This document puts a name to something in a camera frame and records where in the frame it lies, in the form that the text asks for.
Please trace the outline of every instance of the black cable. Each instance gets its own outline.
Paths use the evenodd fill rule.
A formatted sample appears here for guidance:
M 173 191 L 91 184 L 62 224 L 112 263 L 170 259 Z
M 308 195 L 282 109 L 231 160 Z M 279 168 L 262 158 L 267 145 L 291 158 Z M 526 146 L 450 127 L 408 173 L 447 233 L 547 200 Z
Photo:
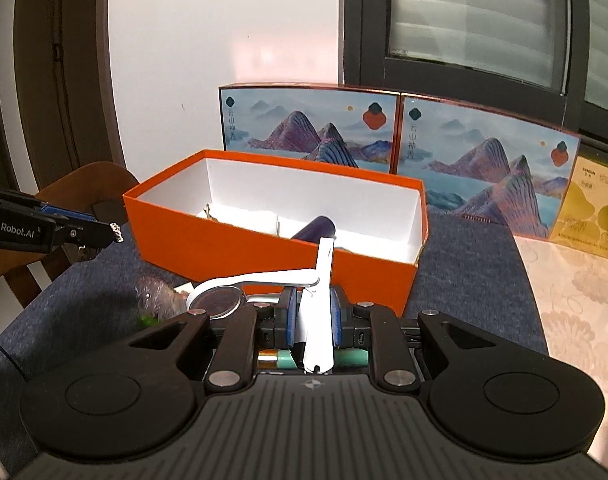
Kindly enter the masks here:
M 15 367 L 15 370 L 17 370 L 19 372 L 19 374 L 22 376 L 22 378 L 24 379 L 24 382 L 27 383 L 28 378 L 26 377 L 26 375 L 24 374 L 22 369 L 18 366 L 18 364 L 14 361 L 14 359 L 8 354 L 8 352 L 6 352 L 6 350 L 4 350 L 1 346 L 0 346 L 0 352 L 2 352 L 2 354 L 4 354 L 4 357 L 6 357 L 10 361 L 10 363 Z

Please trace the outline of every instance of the black window frame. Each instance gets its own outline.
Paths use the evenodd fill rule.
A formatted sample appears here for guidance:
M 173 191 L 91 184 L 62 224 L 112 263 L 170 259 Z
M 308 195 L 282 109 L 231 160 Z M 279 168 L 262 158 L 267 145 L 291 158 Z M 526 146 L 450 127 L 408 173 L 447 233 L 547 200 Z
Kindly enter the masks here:
M 391 0 L 344 0 L 344 82 L 497 108 L 579 132 L 590 150 L 603 152 L 608 150 L 608 110 L 585 101 L 590 3 L 569 1 L 568 69 L 562 92 L 465 66 L 390 56 Z M 561 34 L 566 35 L 566 26 Z

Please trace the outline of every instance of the wooden chair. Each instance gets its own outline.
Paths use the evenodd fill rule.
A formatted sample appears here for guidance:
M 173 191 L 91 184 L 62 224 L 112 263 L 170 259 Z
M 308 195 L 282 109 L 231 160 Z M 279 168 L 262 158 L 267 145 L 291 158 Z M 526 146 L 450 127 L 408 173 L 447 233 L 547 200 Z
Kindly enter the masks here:
M 89 211 L 107 200 L 123 200 L 122 195 L 137 184 L 137 179 L 121 166 L 92 162 L 45 187 L 36 197 L 53 206 Z M 41 292 L 26 267 L 40 260 L 52 280 L 70 266 L 62 248 L 51 254 L 0 250 L 0 277 L 5 277 L 22 307 L 28 306 Z

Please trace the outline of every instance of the round lens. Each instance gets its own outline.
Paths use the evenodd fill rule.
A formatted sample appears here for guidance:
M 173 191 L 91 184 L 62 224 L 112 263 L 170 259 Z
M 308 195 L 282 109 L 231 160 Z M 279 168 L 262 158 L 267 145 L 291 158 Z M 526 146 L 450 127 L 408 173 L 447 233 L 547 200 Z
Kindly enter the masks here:
M 226 316 L 244 303 L 244 292 L 236 286 L 217 286 L 200 294 L 191 303 L 191 310 L 202 308 L 211 319 Z

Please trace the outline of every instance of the blue gripper pad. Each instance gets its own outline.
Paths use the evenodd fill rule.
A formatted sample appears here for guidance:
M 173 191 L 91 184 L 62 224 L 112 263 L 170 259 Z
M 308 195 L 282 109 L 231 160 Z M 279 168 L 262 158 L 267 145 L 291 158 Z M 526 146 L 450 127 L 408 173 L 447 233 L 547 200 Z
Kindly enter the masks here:
M 61 207 L 55 207 L 52 205 L 45 205 L 40 209 L 41 212 L 47 215 L 64 215 L 70 216 L 71 218 L 78 218 L 80 220 L 88 220 L 89 222 L 97 222 L 94 216 L 81 213 L 79 211 L 71 211 L 69 209 L 62 209 Z
M 333 345 L 338 347 L 342 343 L 342 322 L 340 300 L 333 287 L 331 287 L 331 330 L 333 332 Z
M 298 318 L 298 290 L 293 286 L 289 287 L 289 307 L 288 320 L 286 323 L 286 344 L 291 347 L 295 340 L 295 322 Z

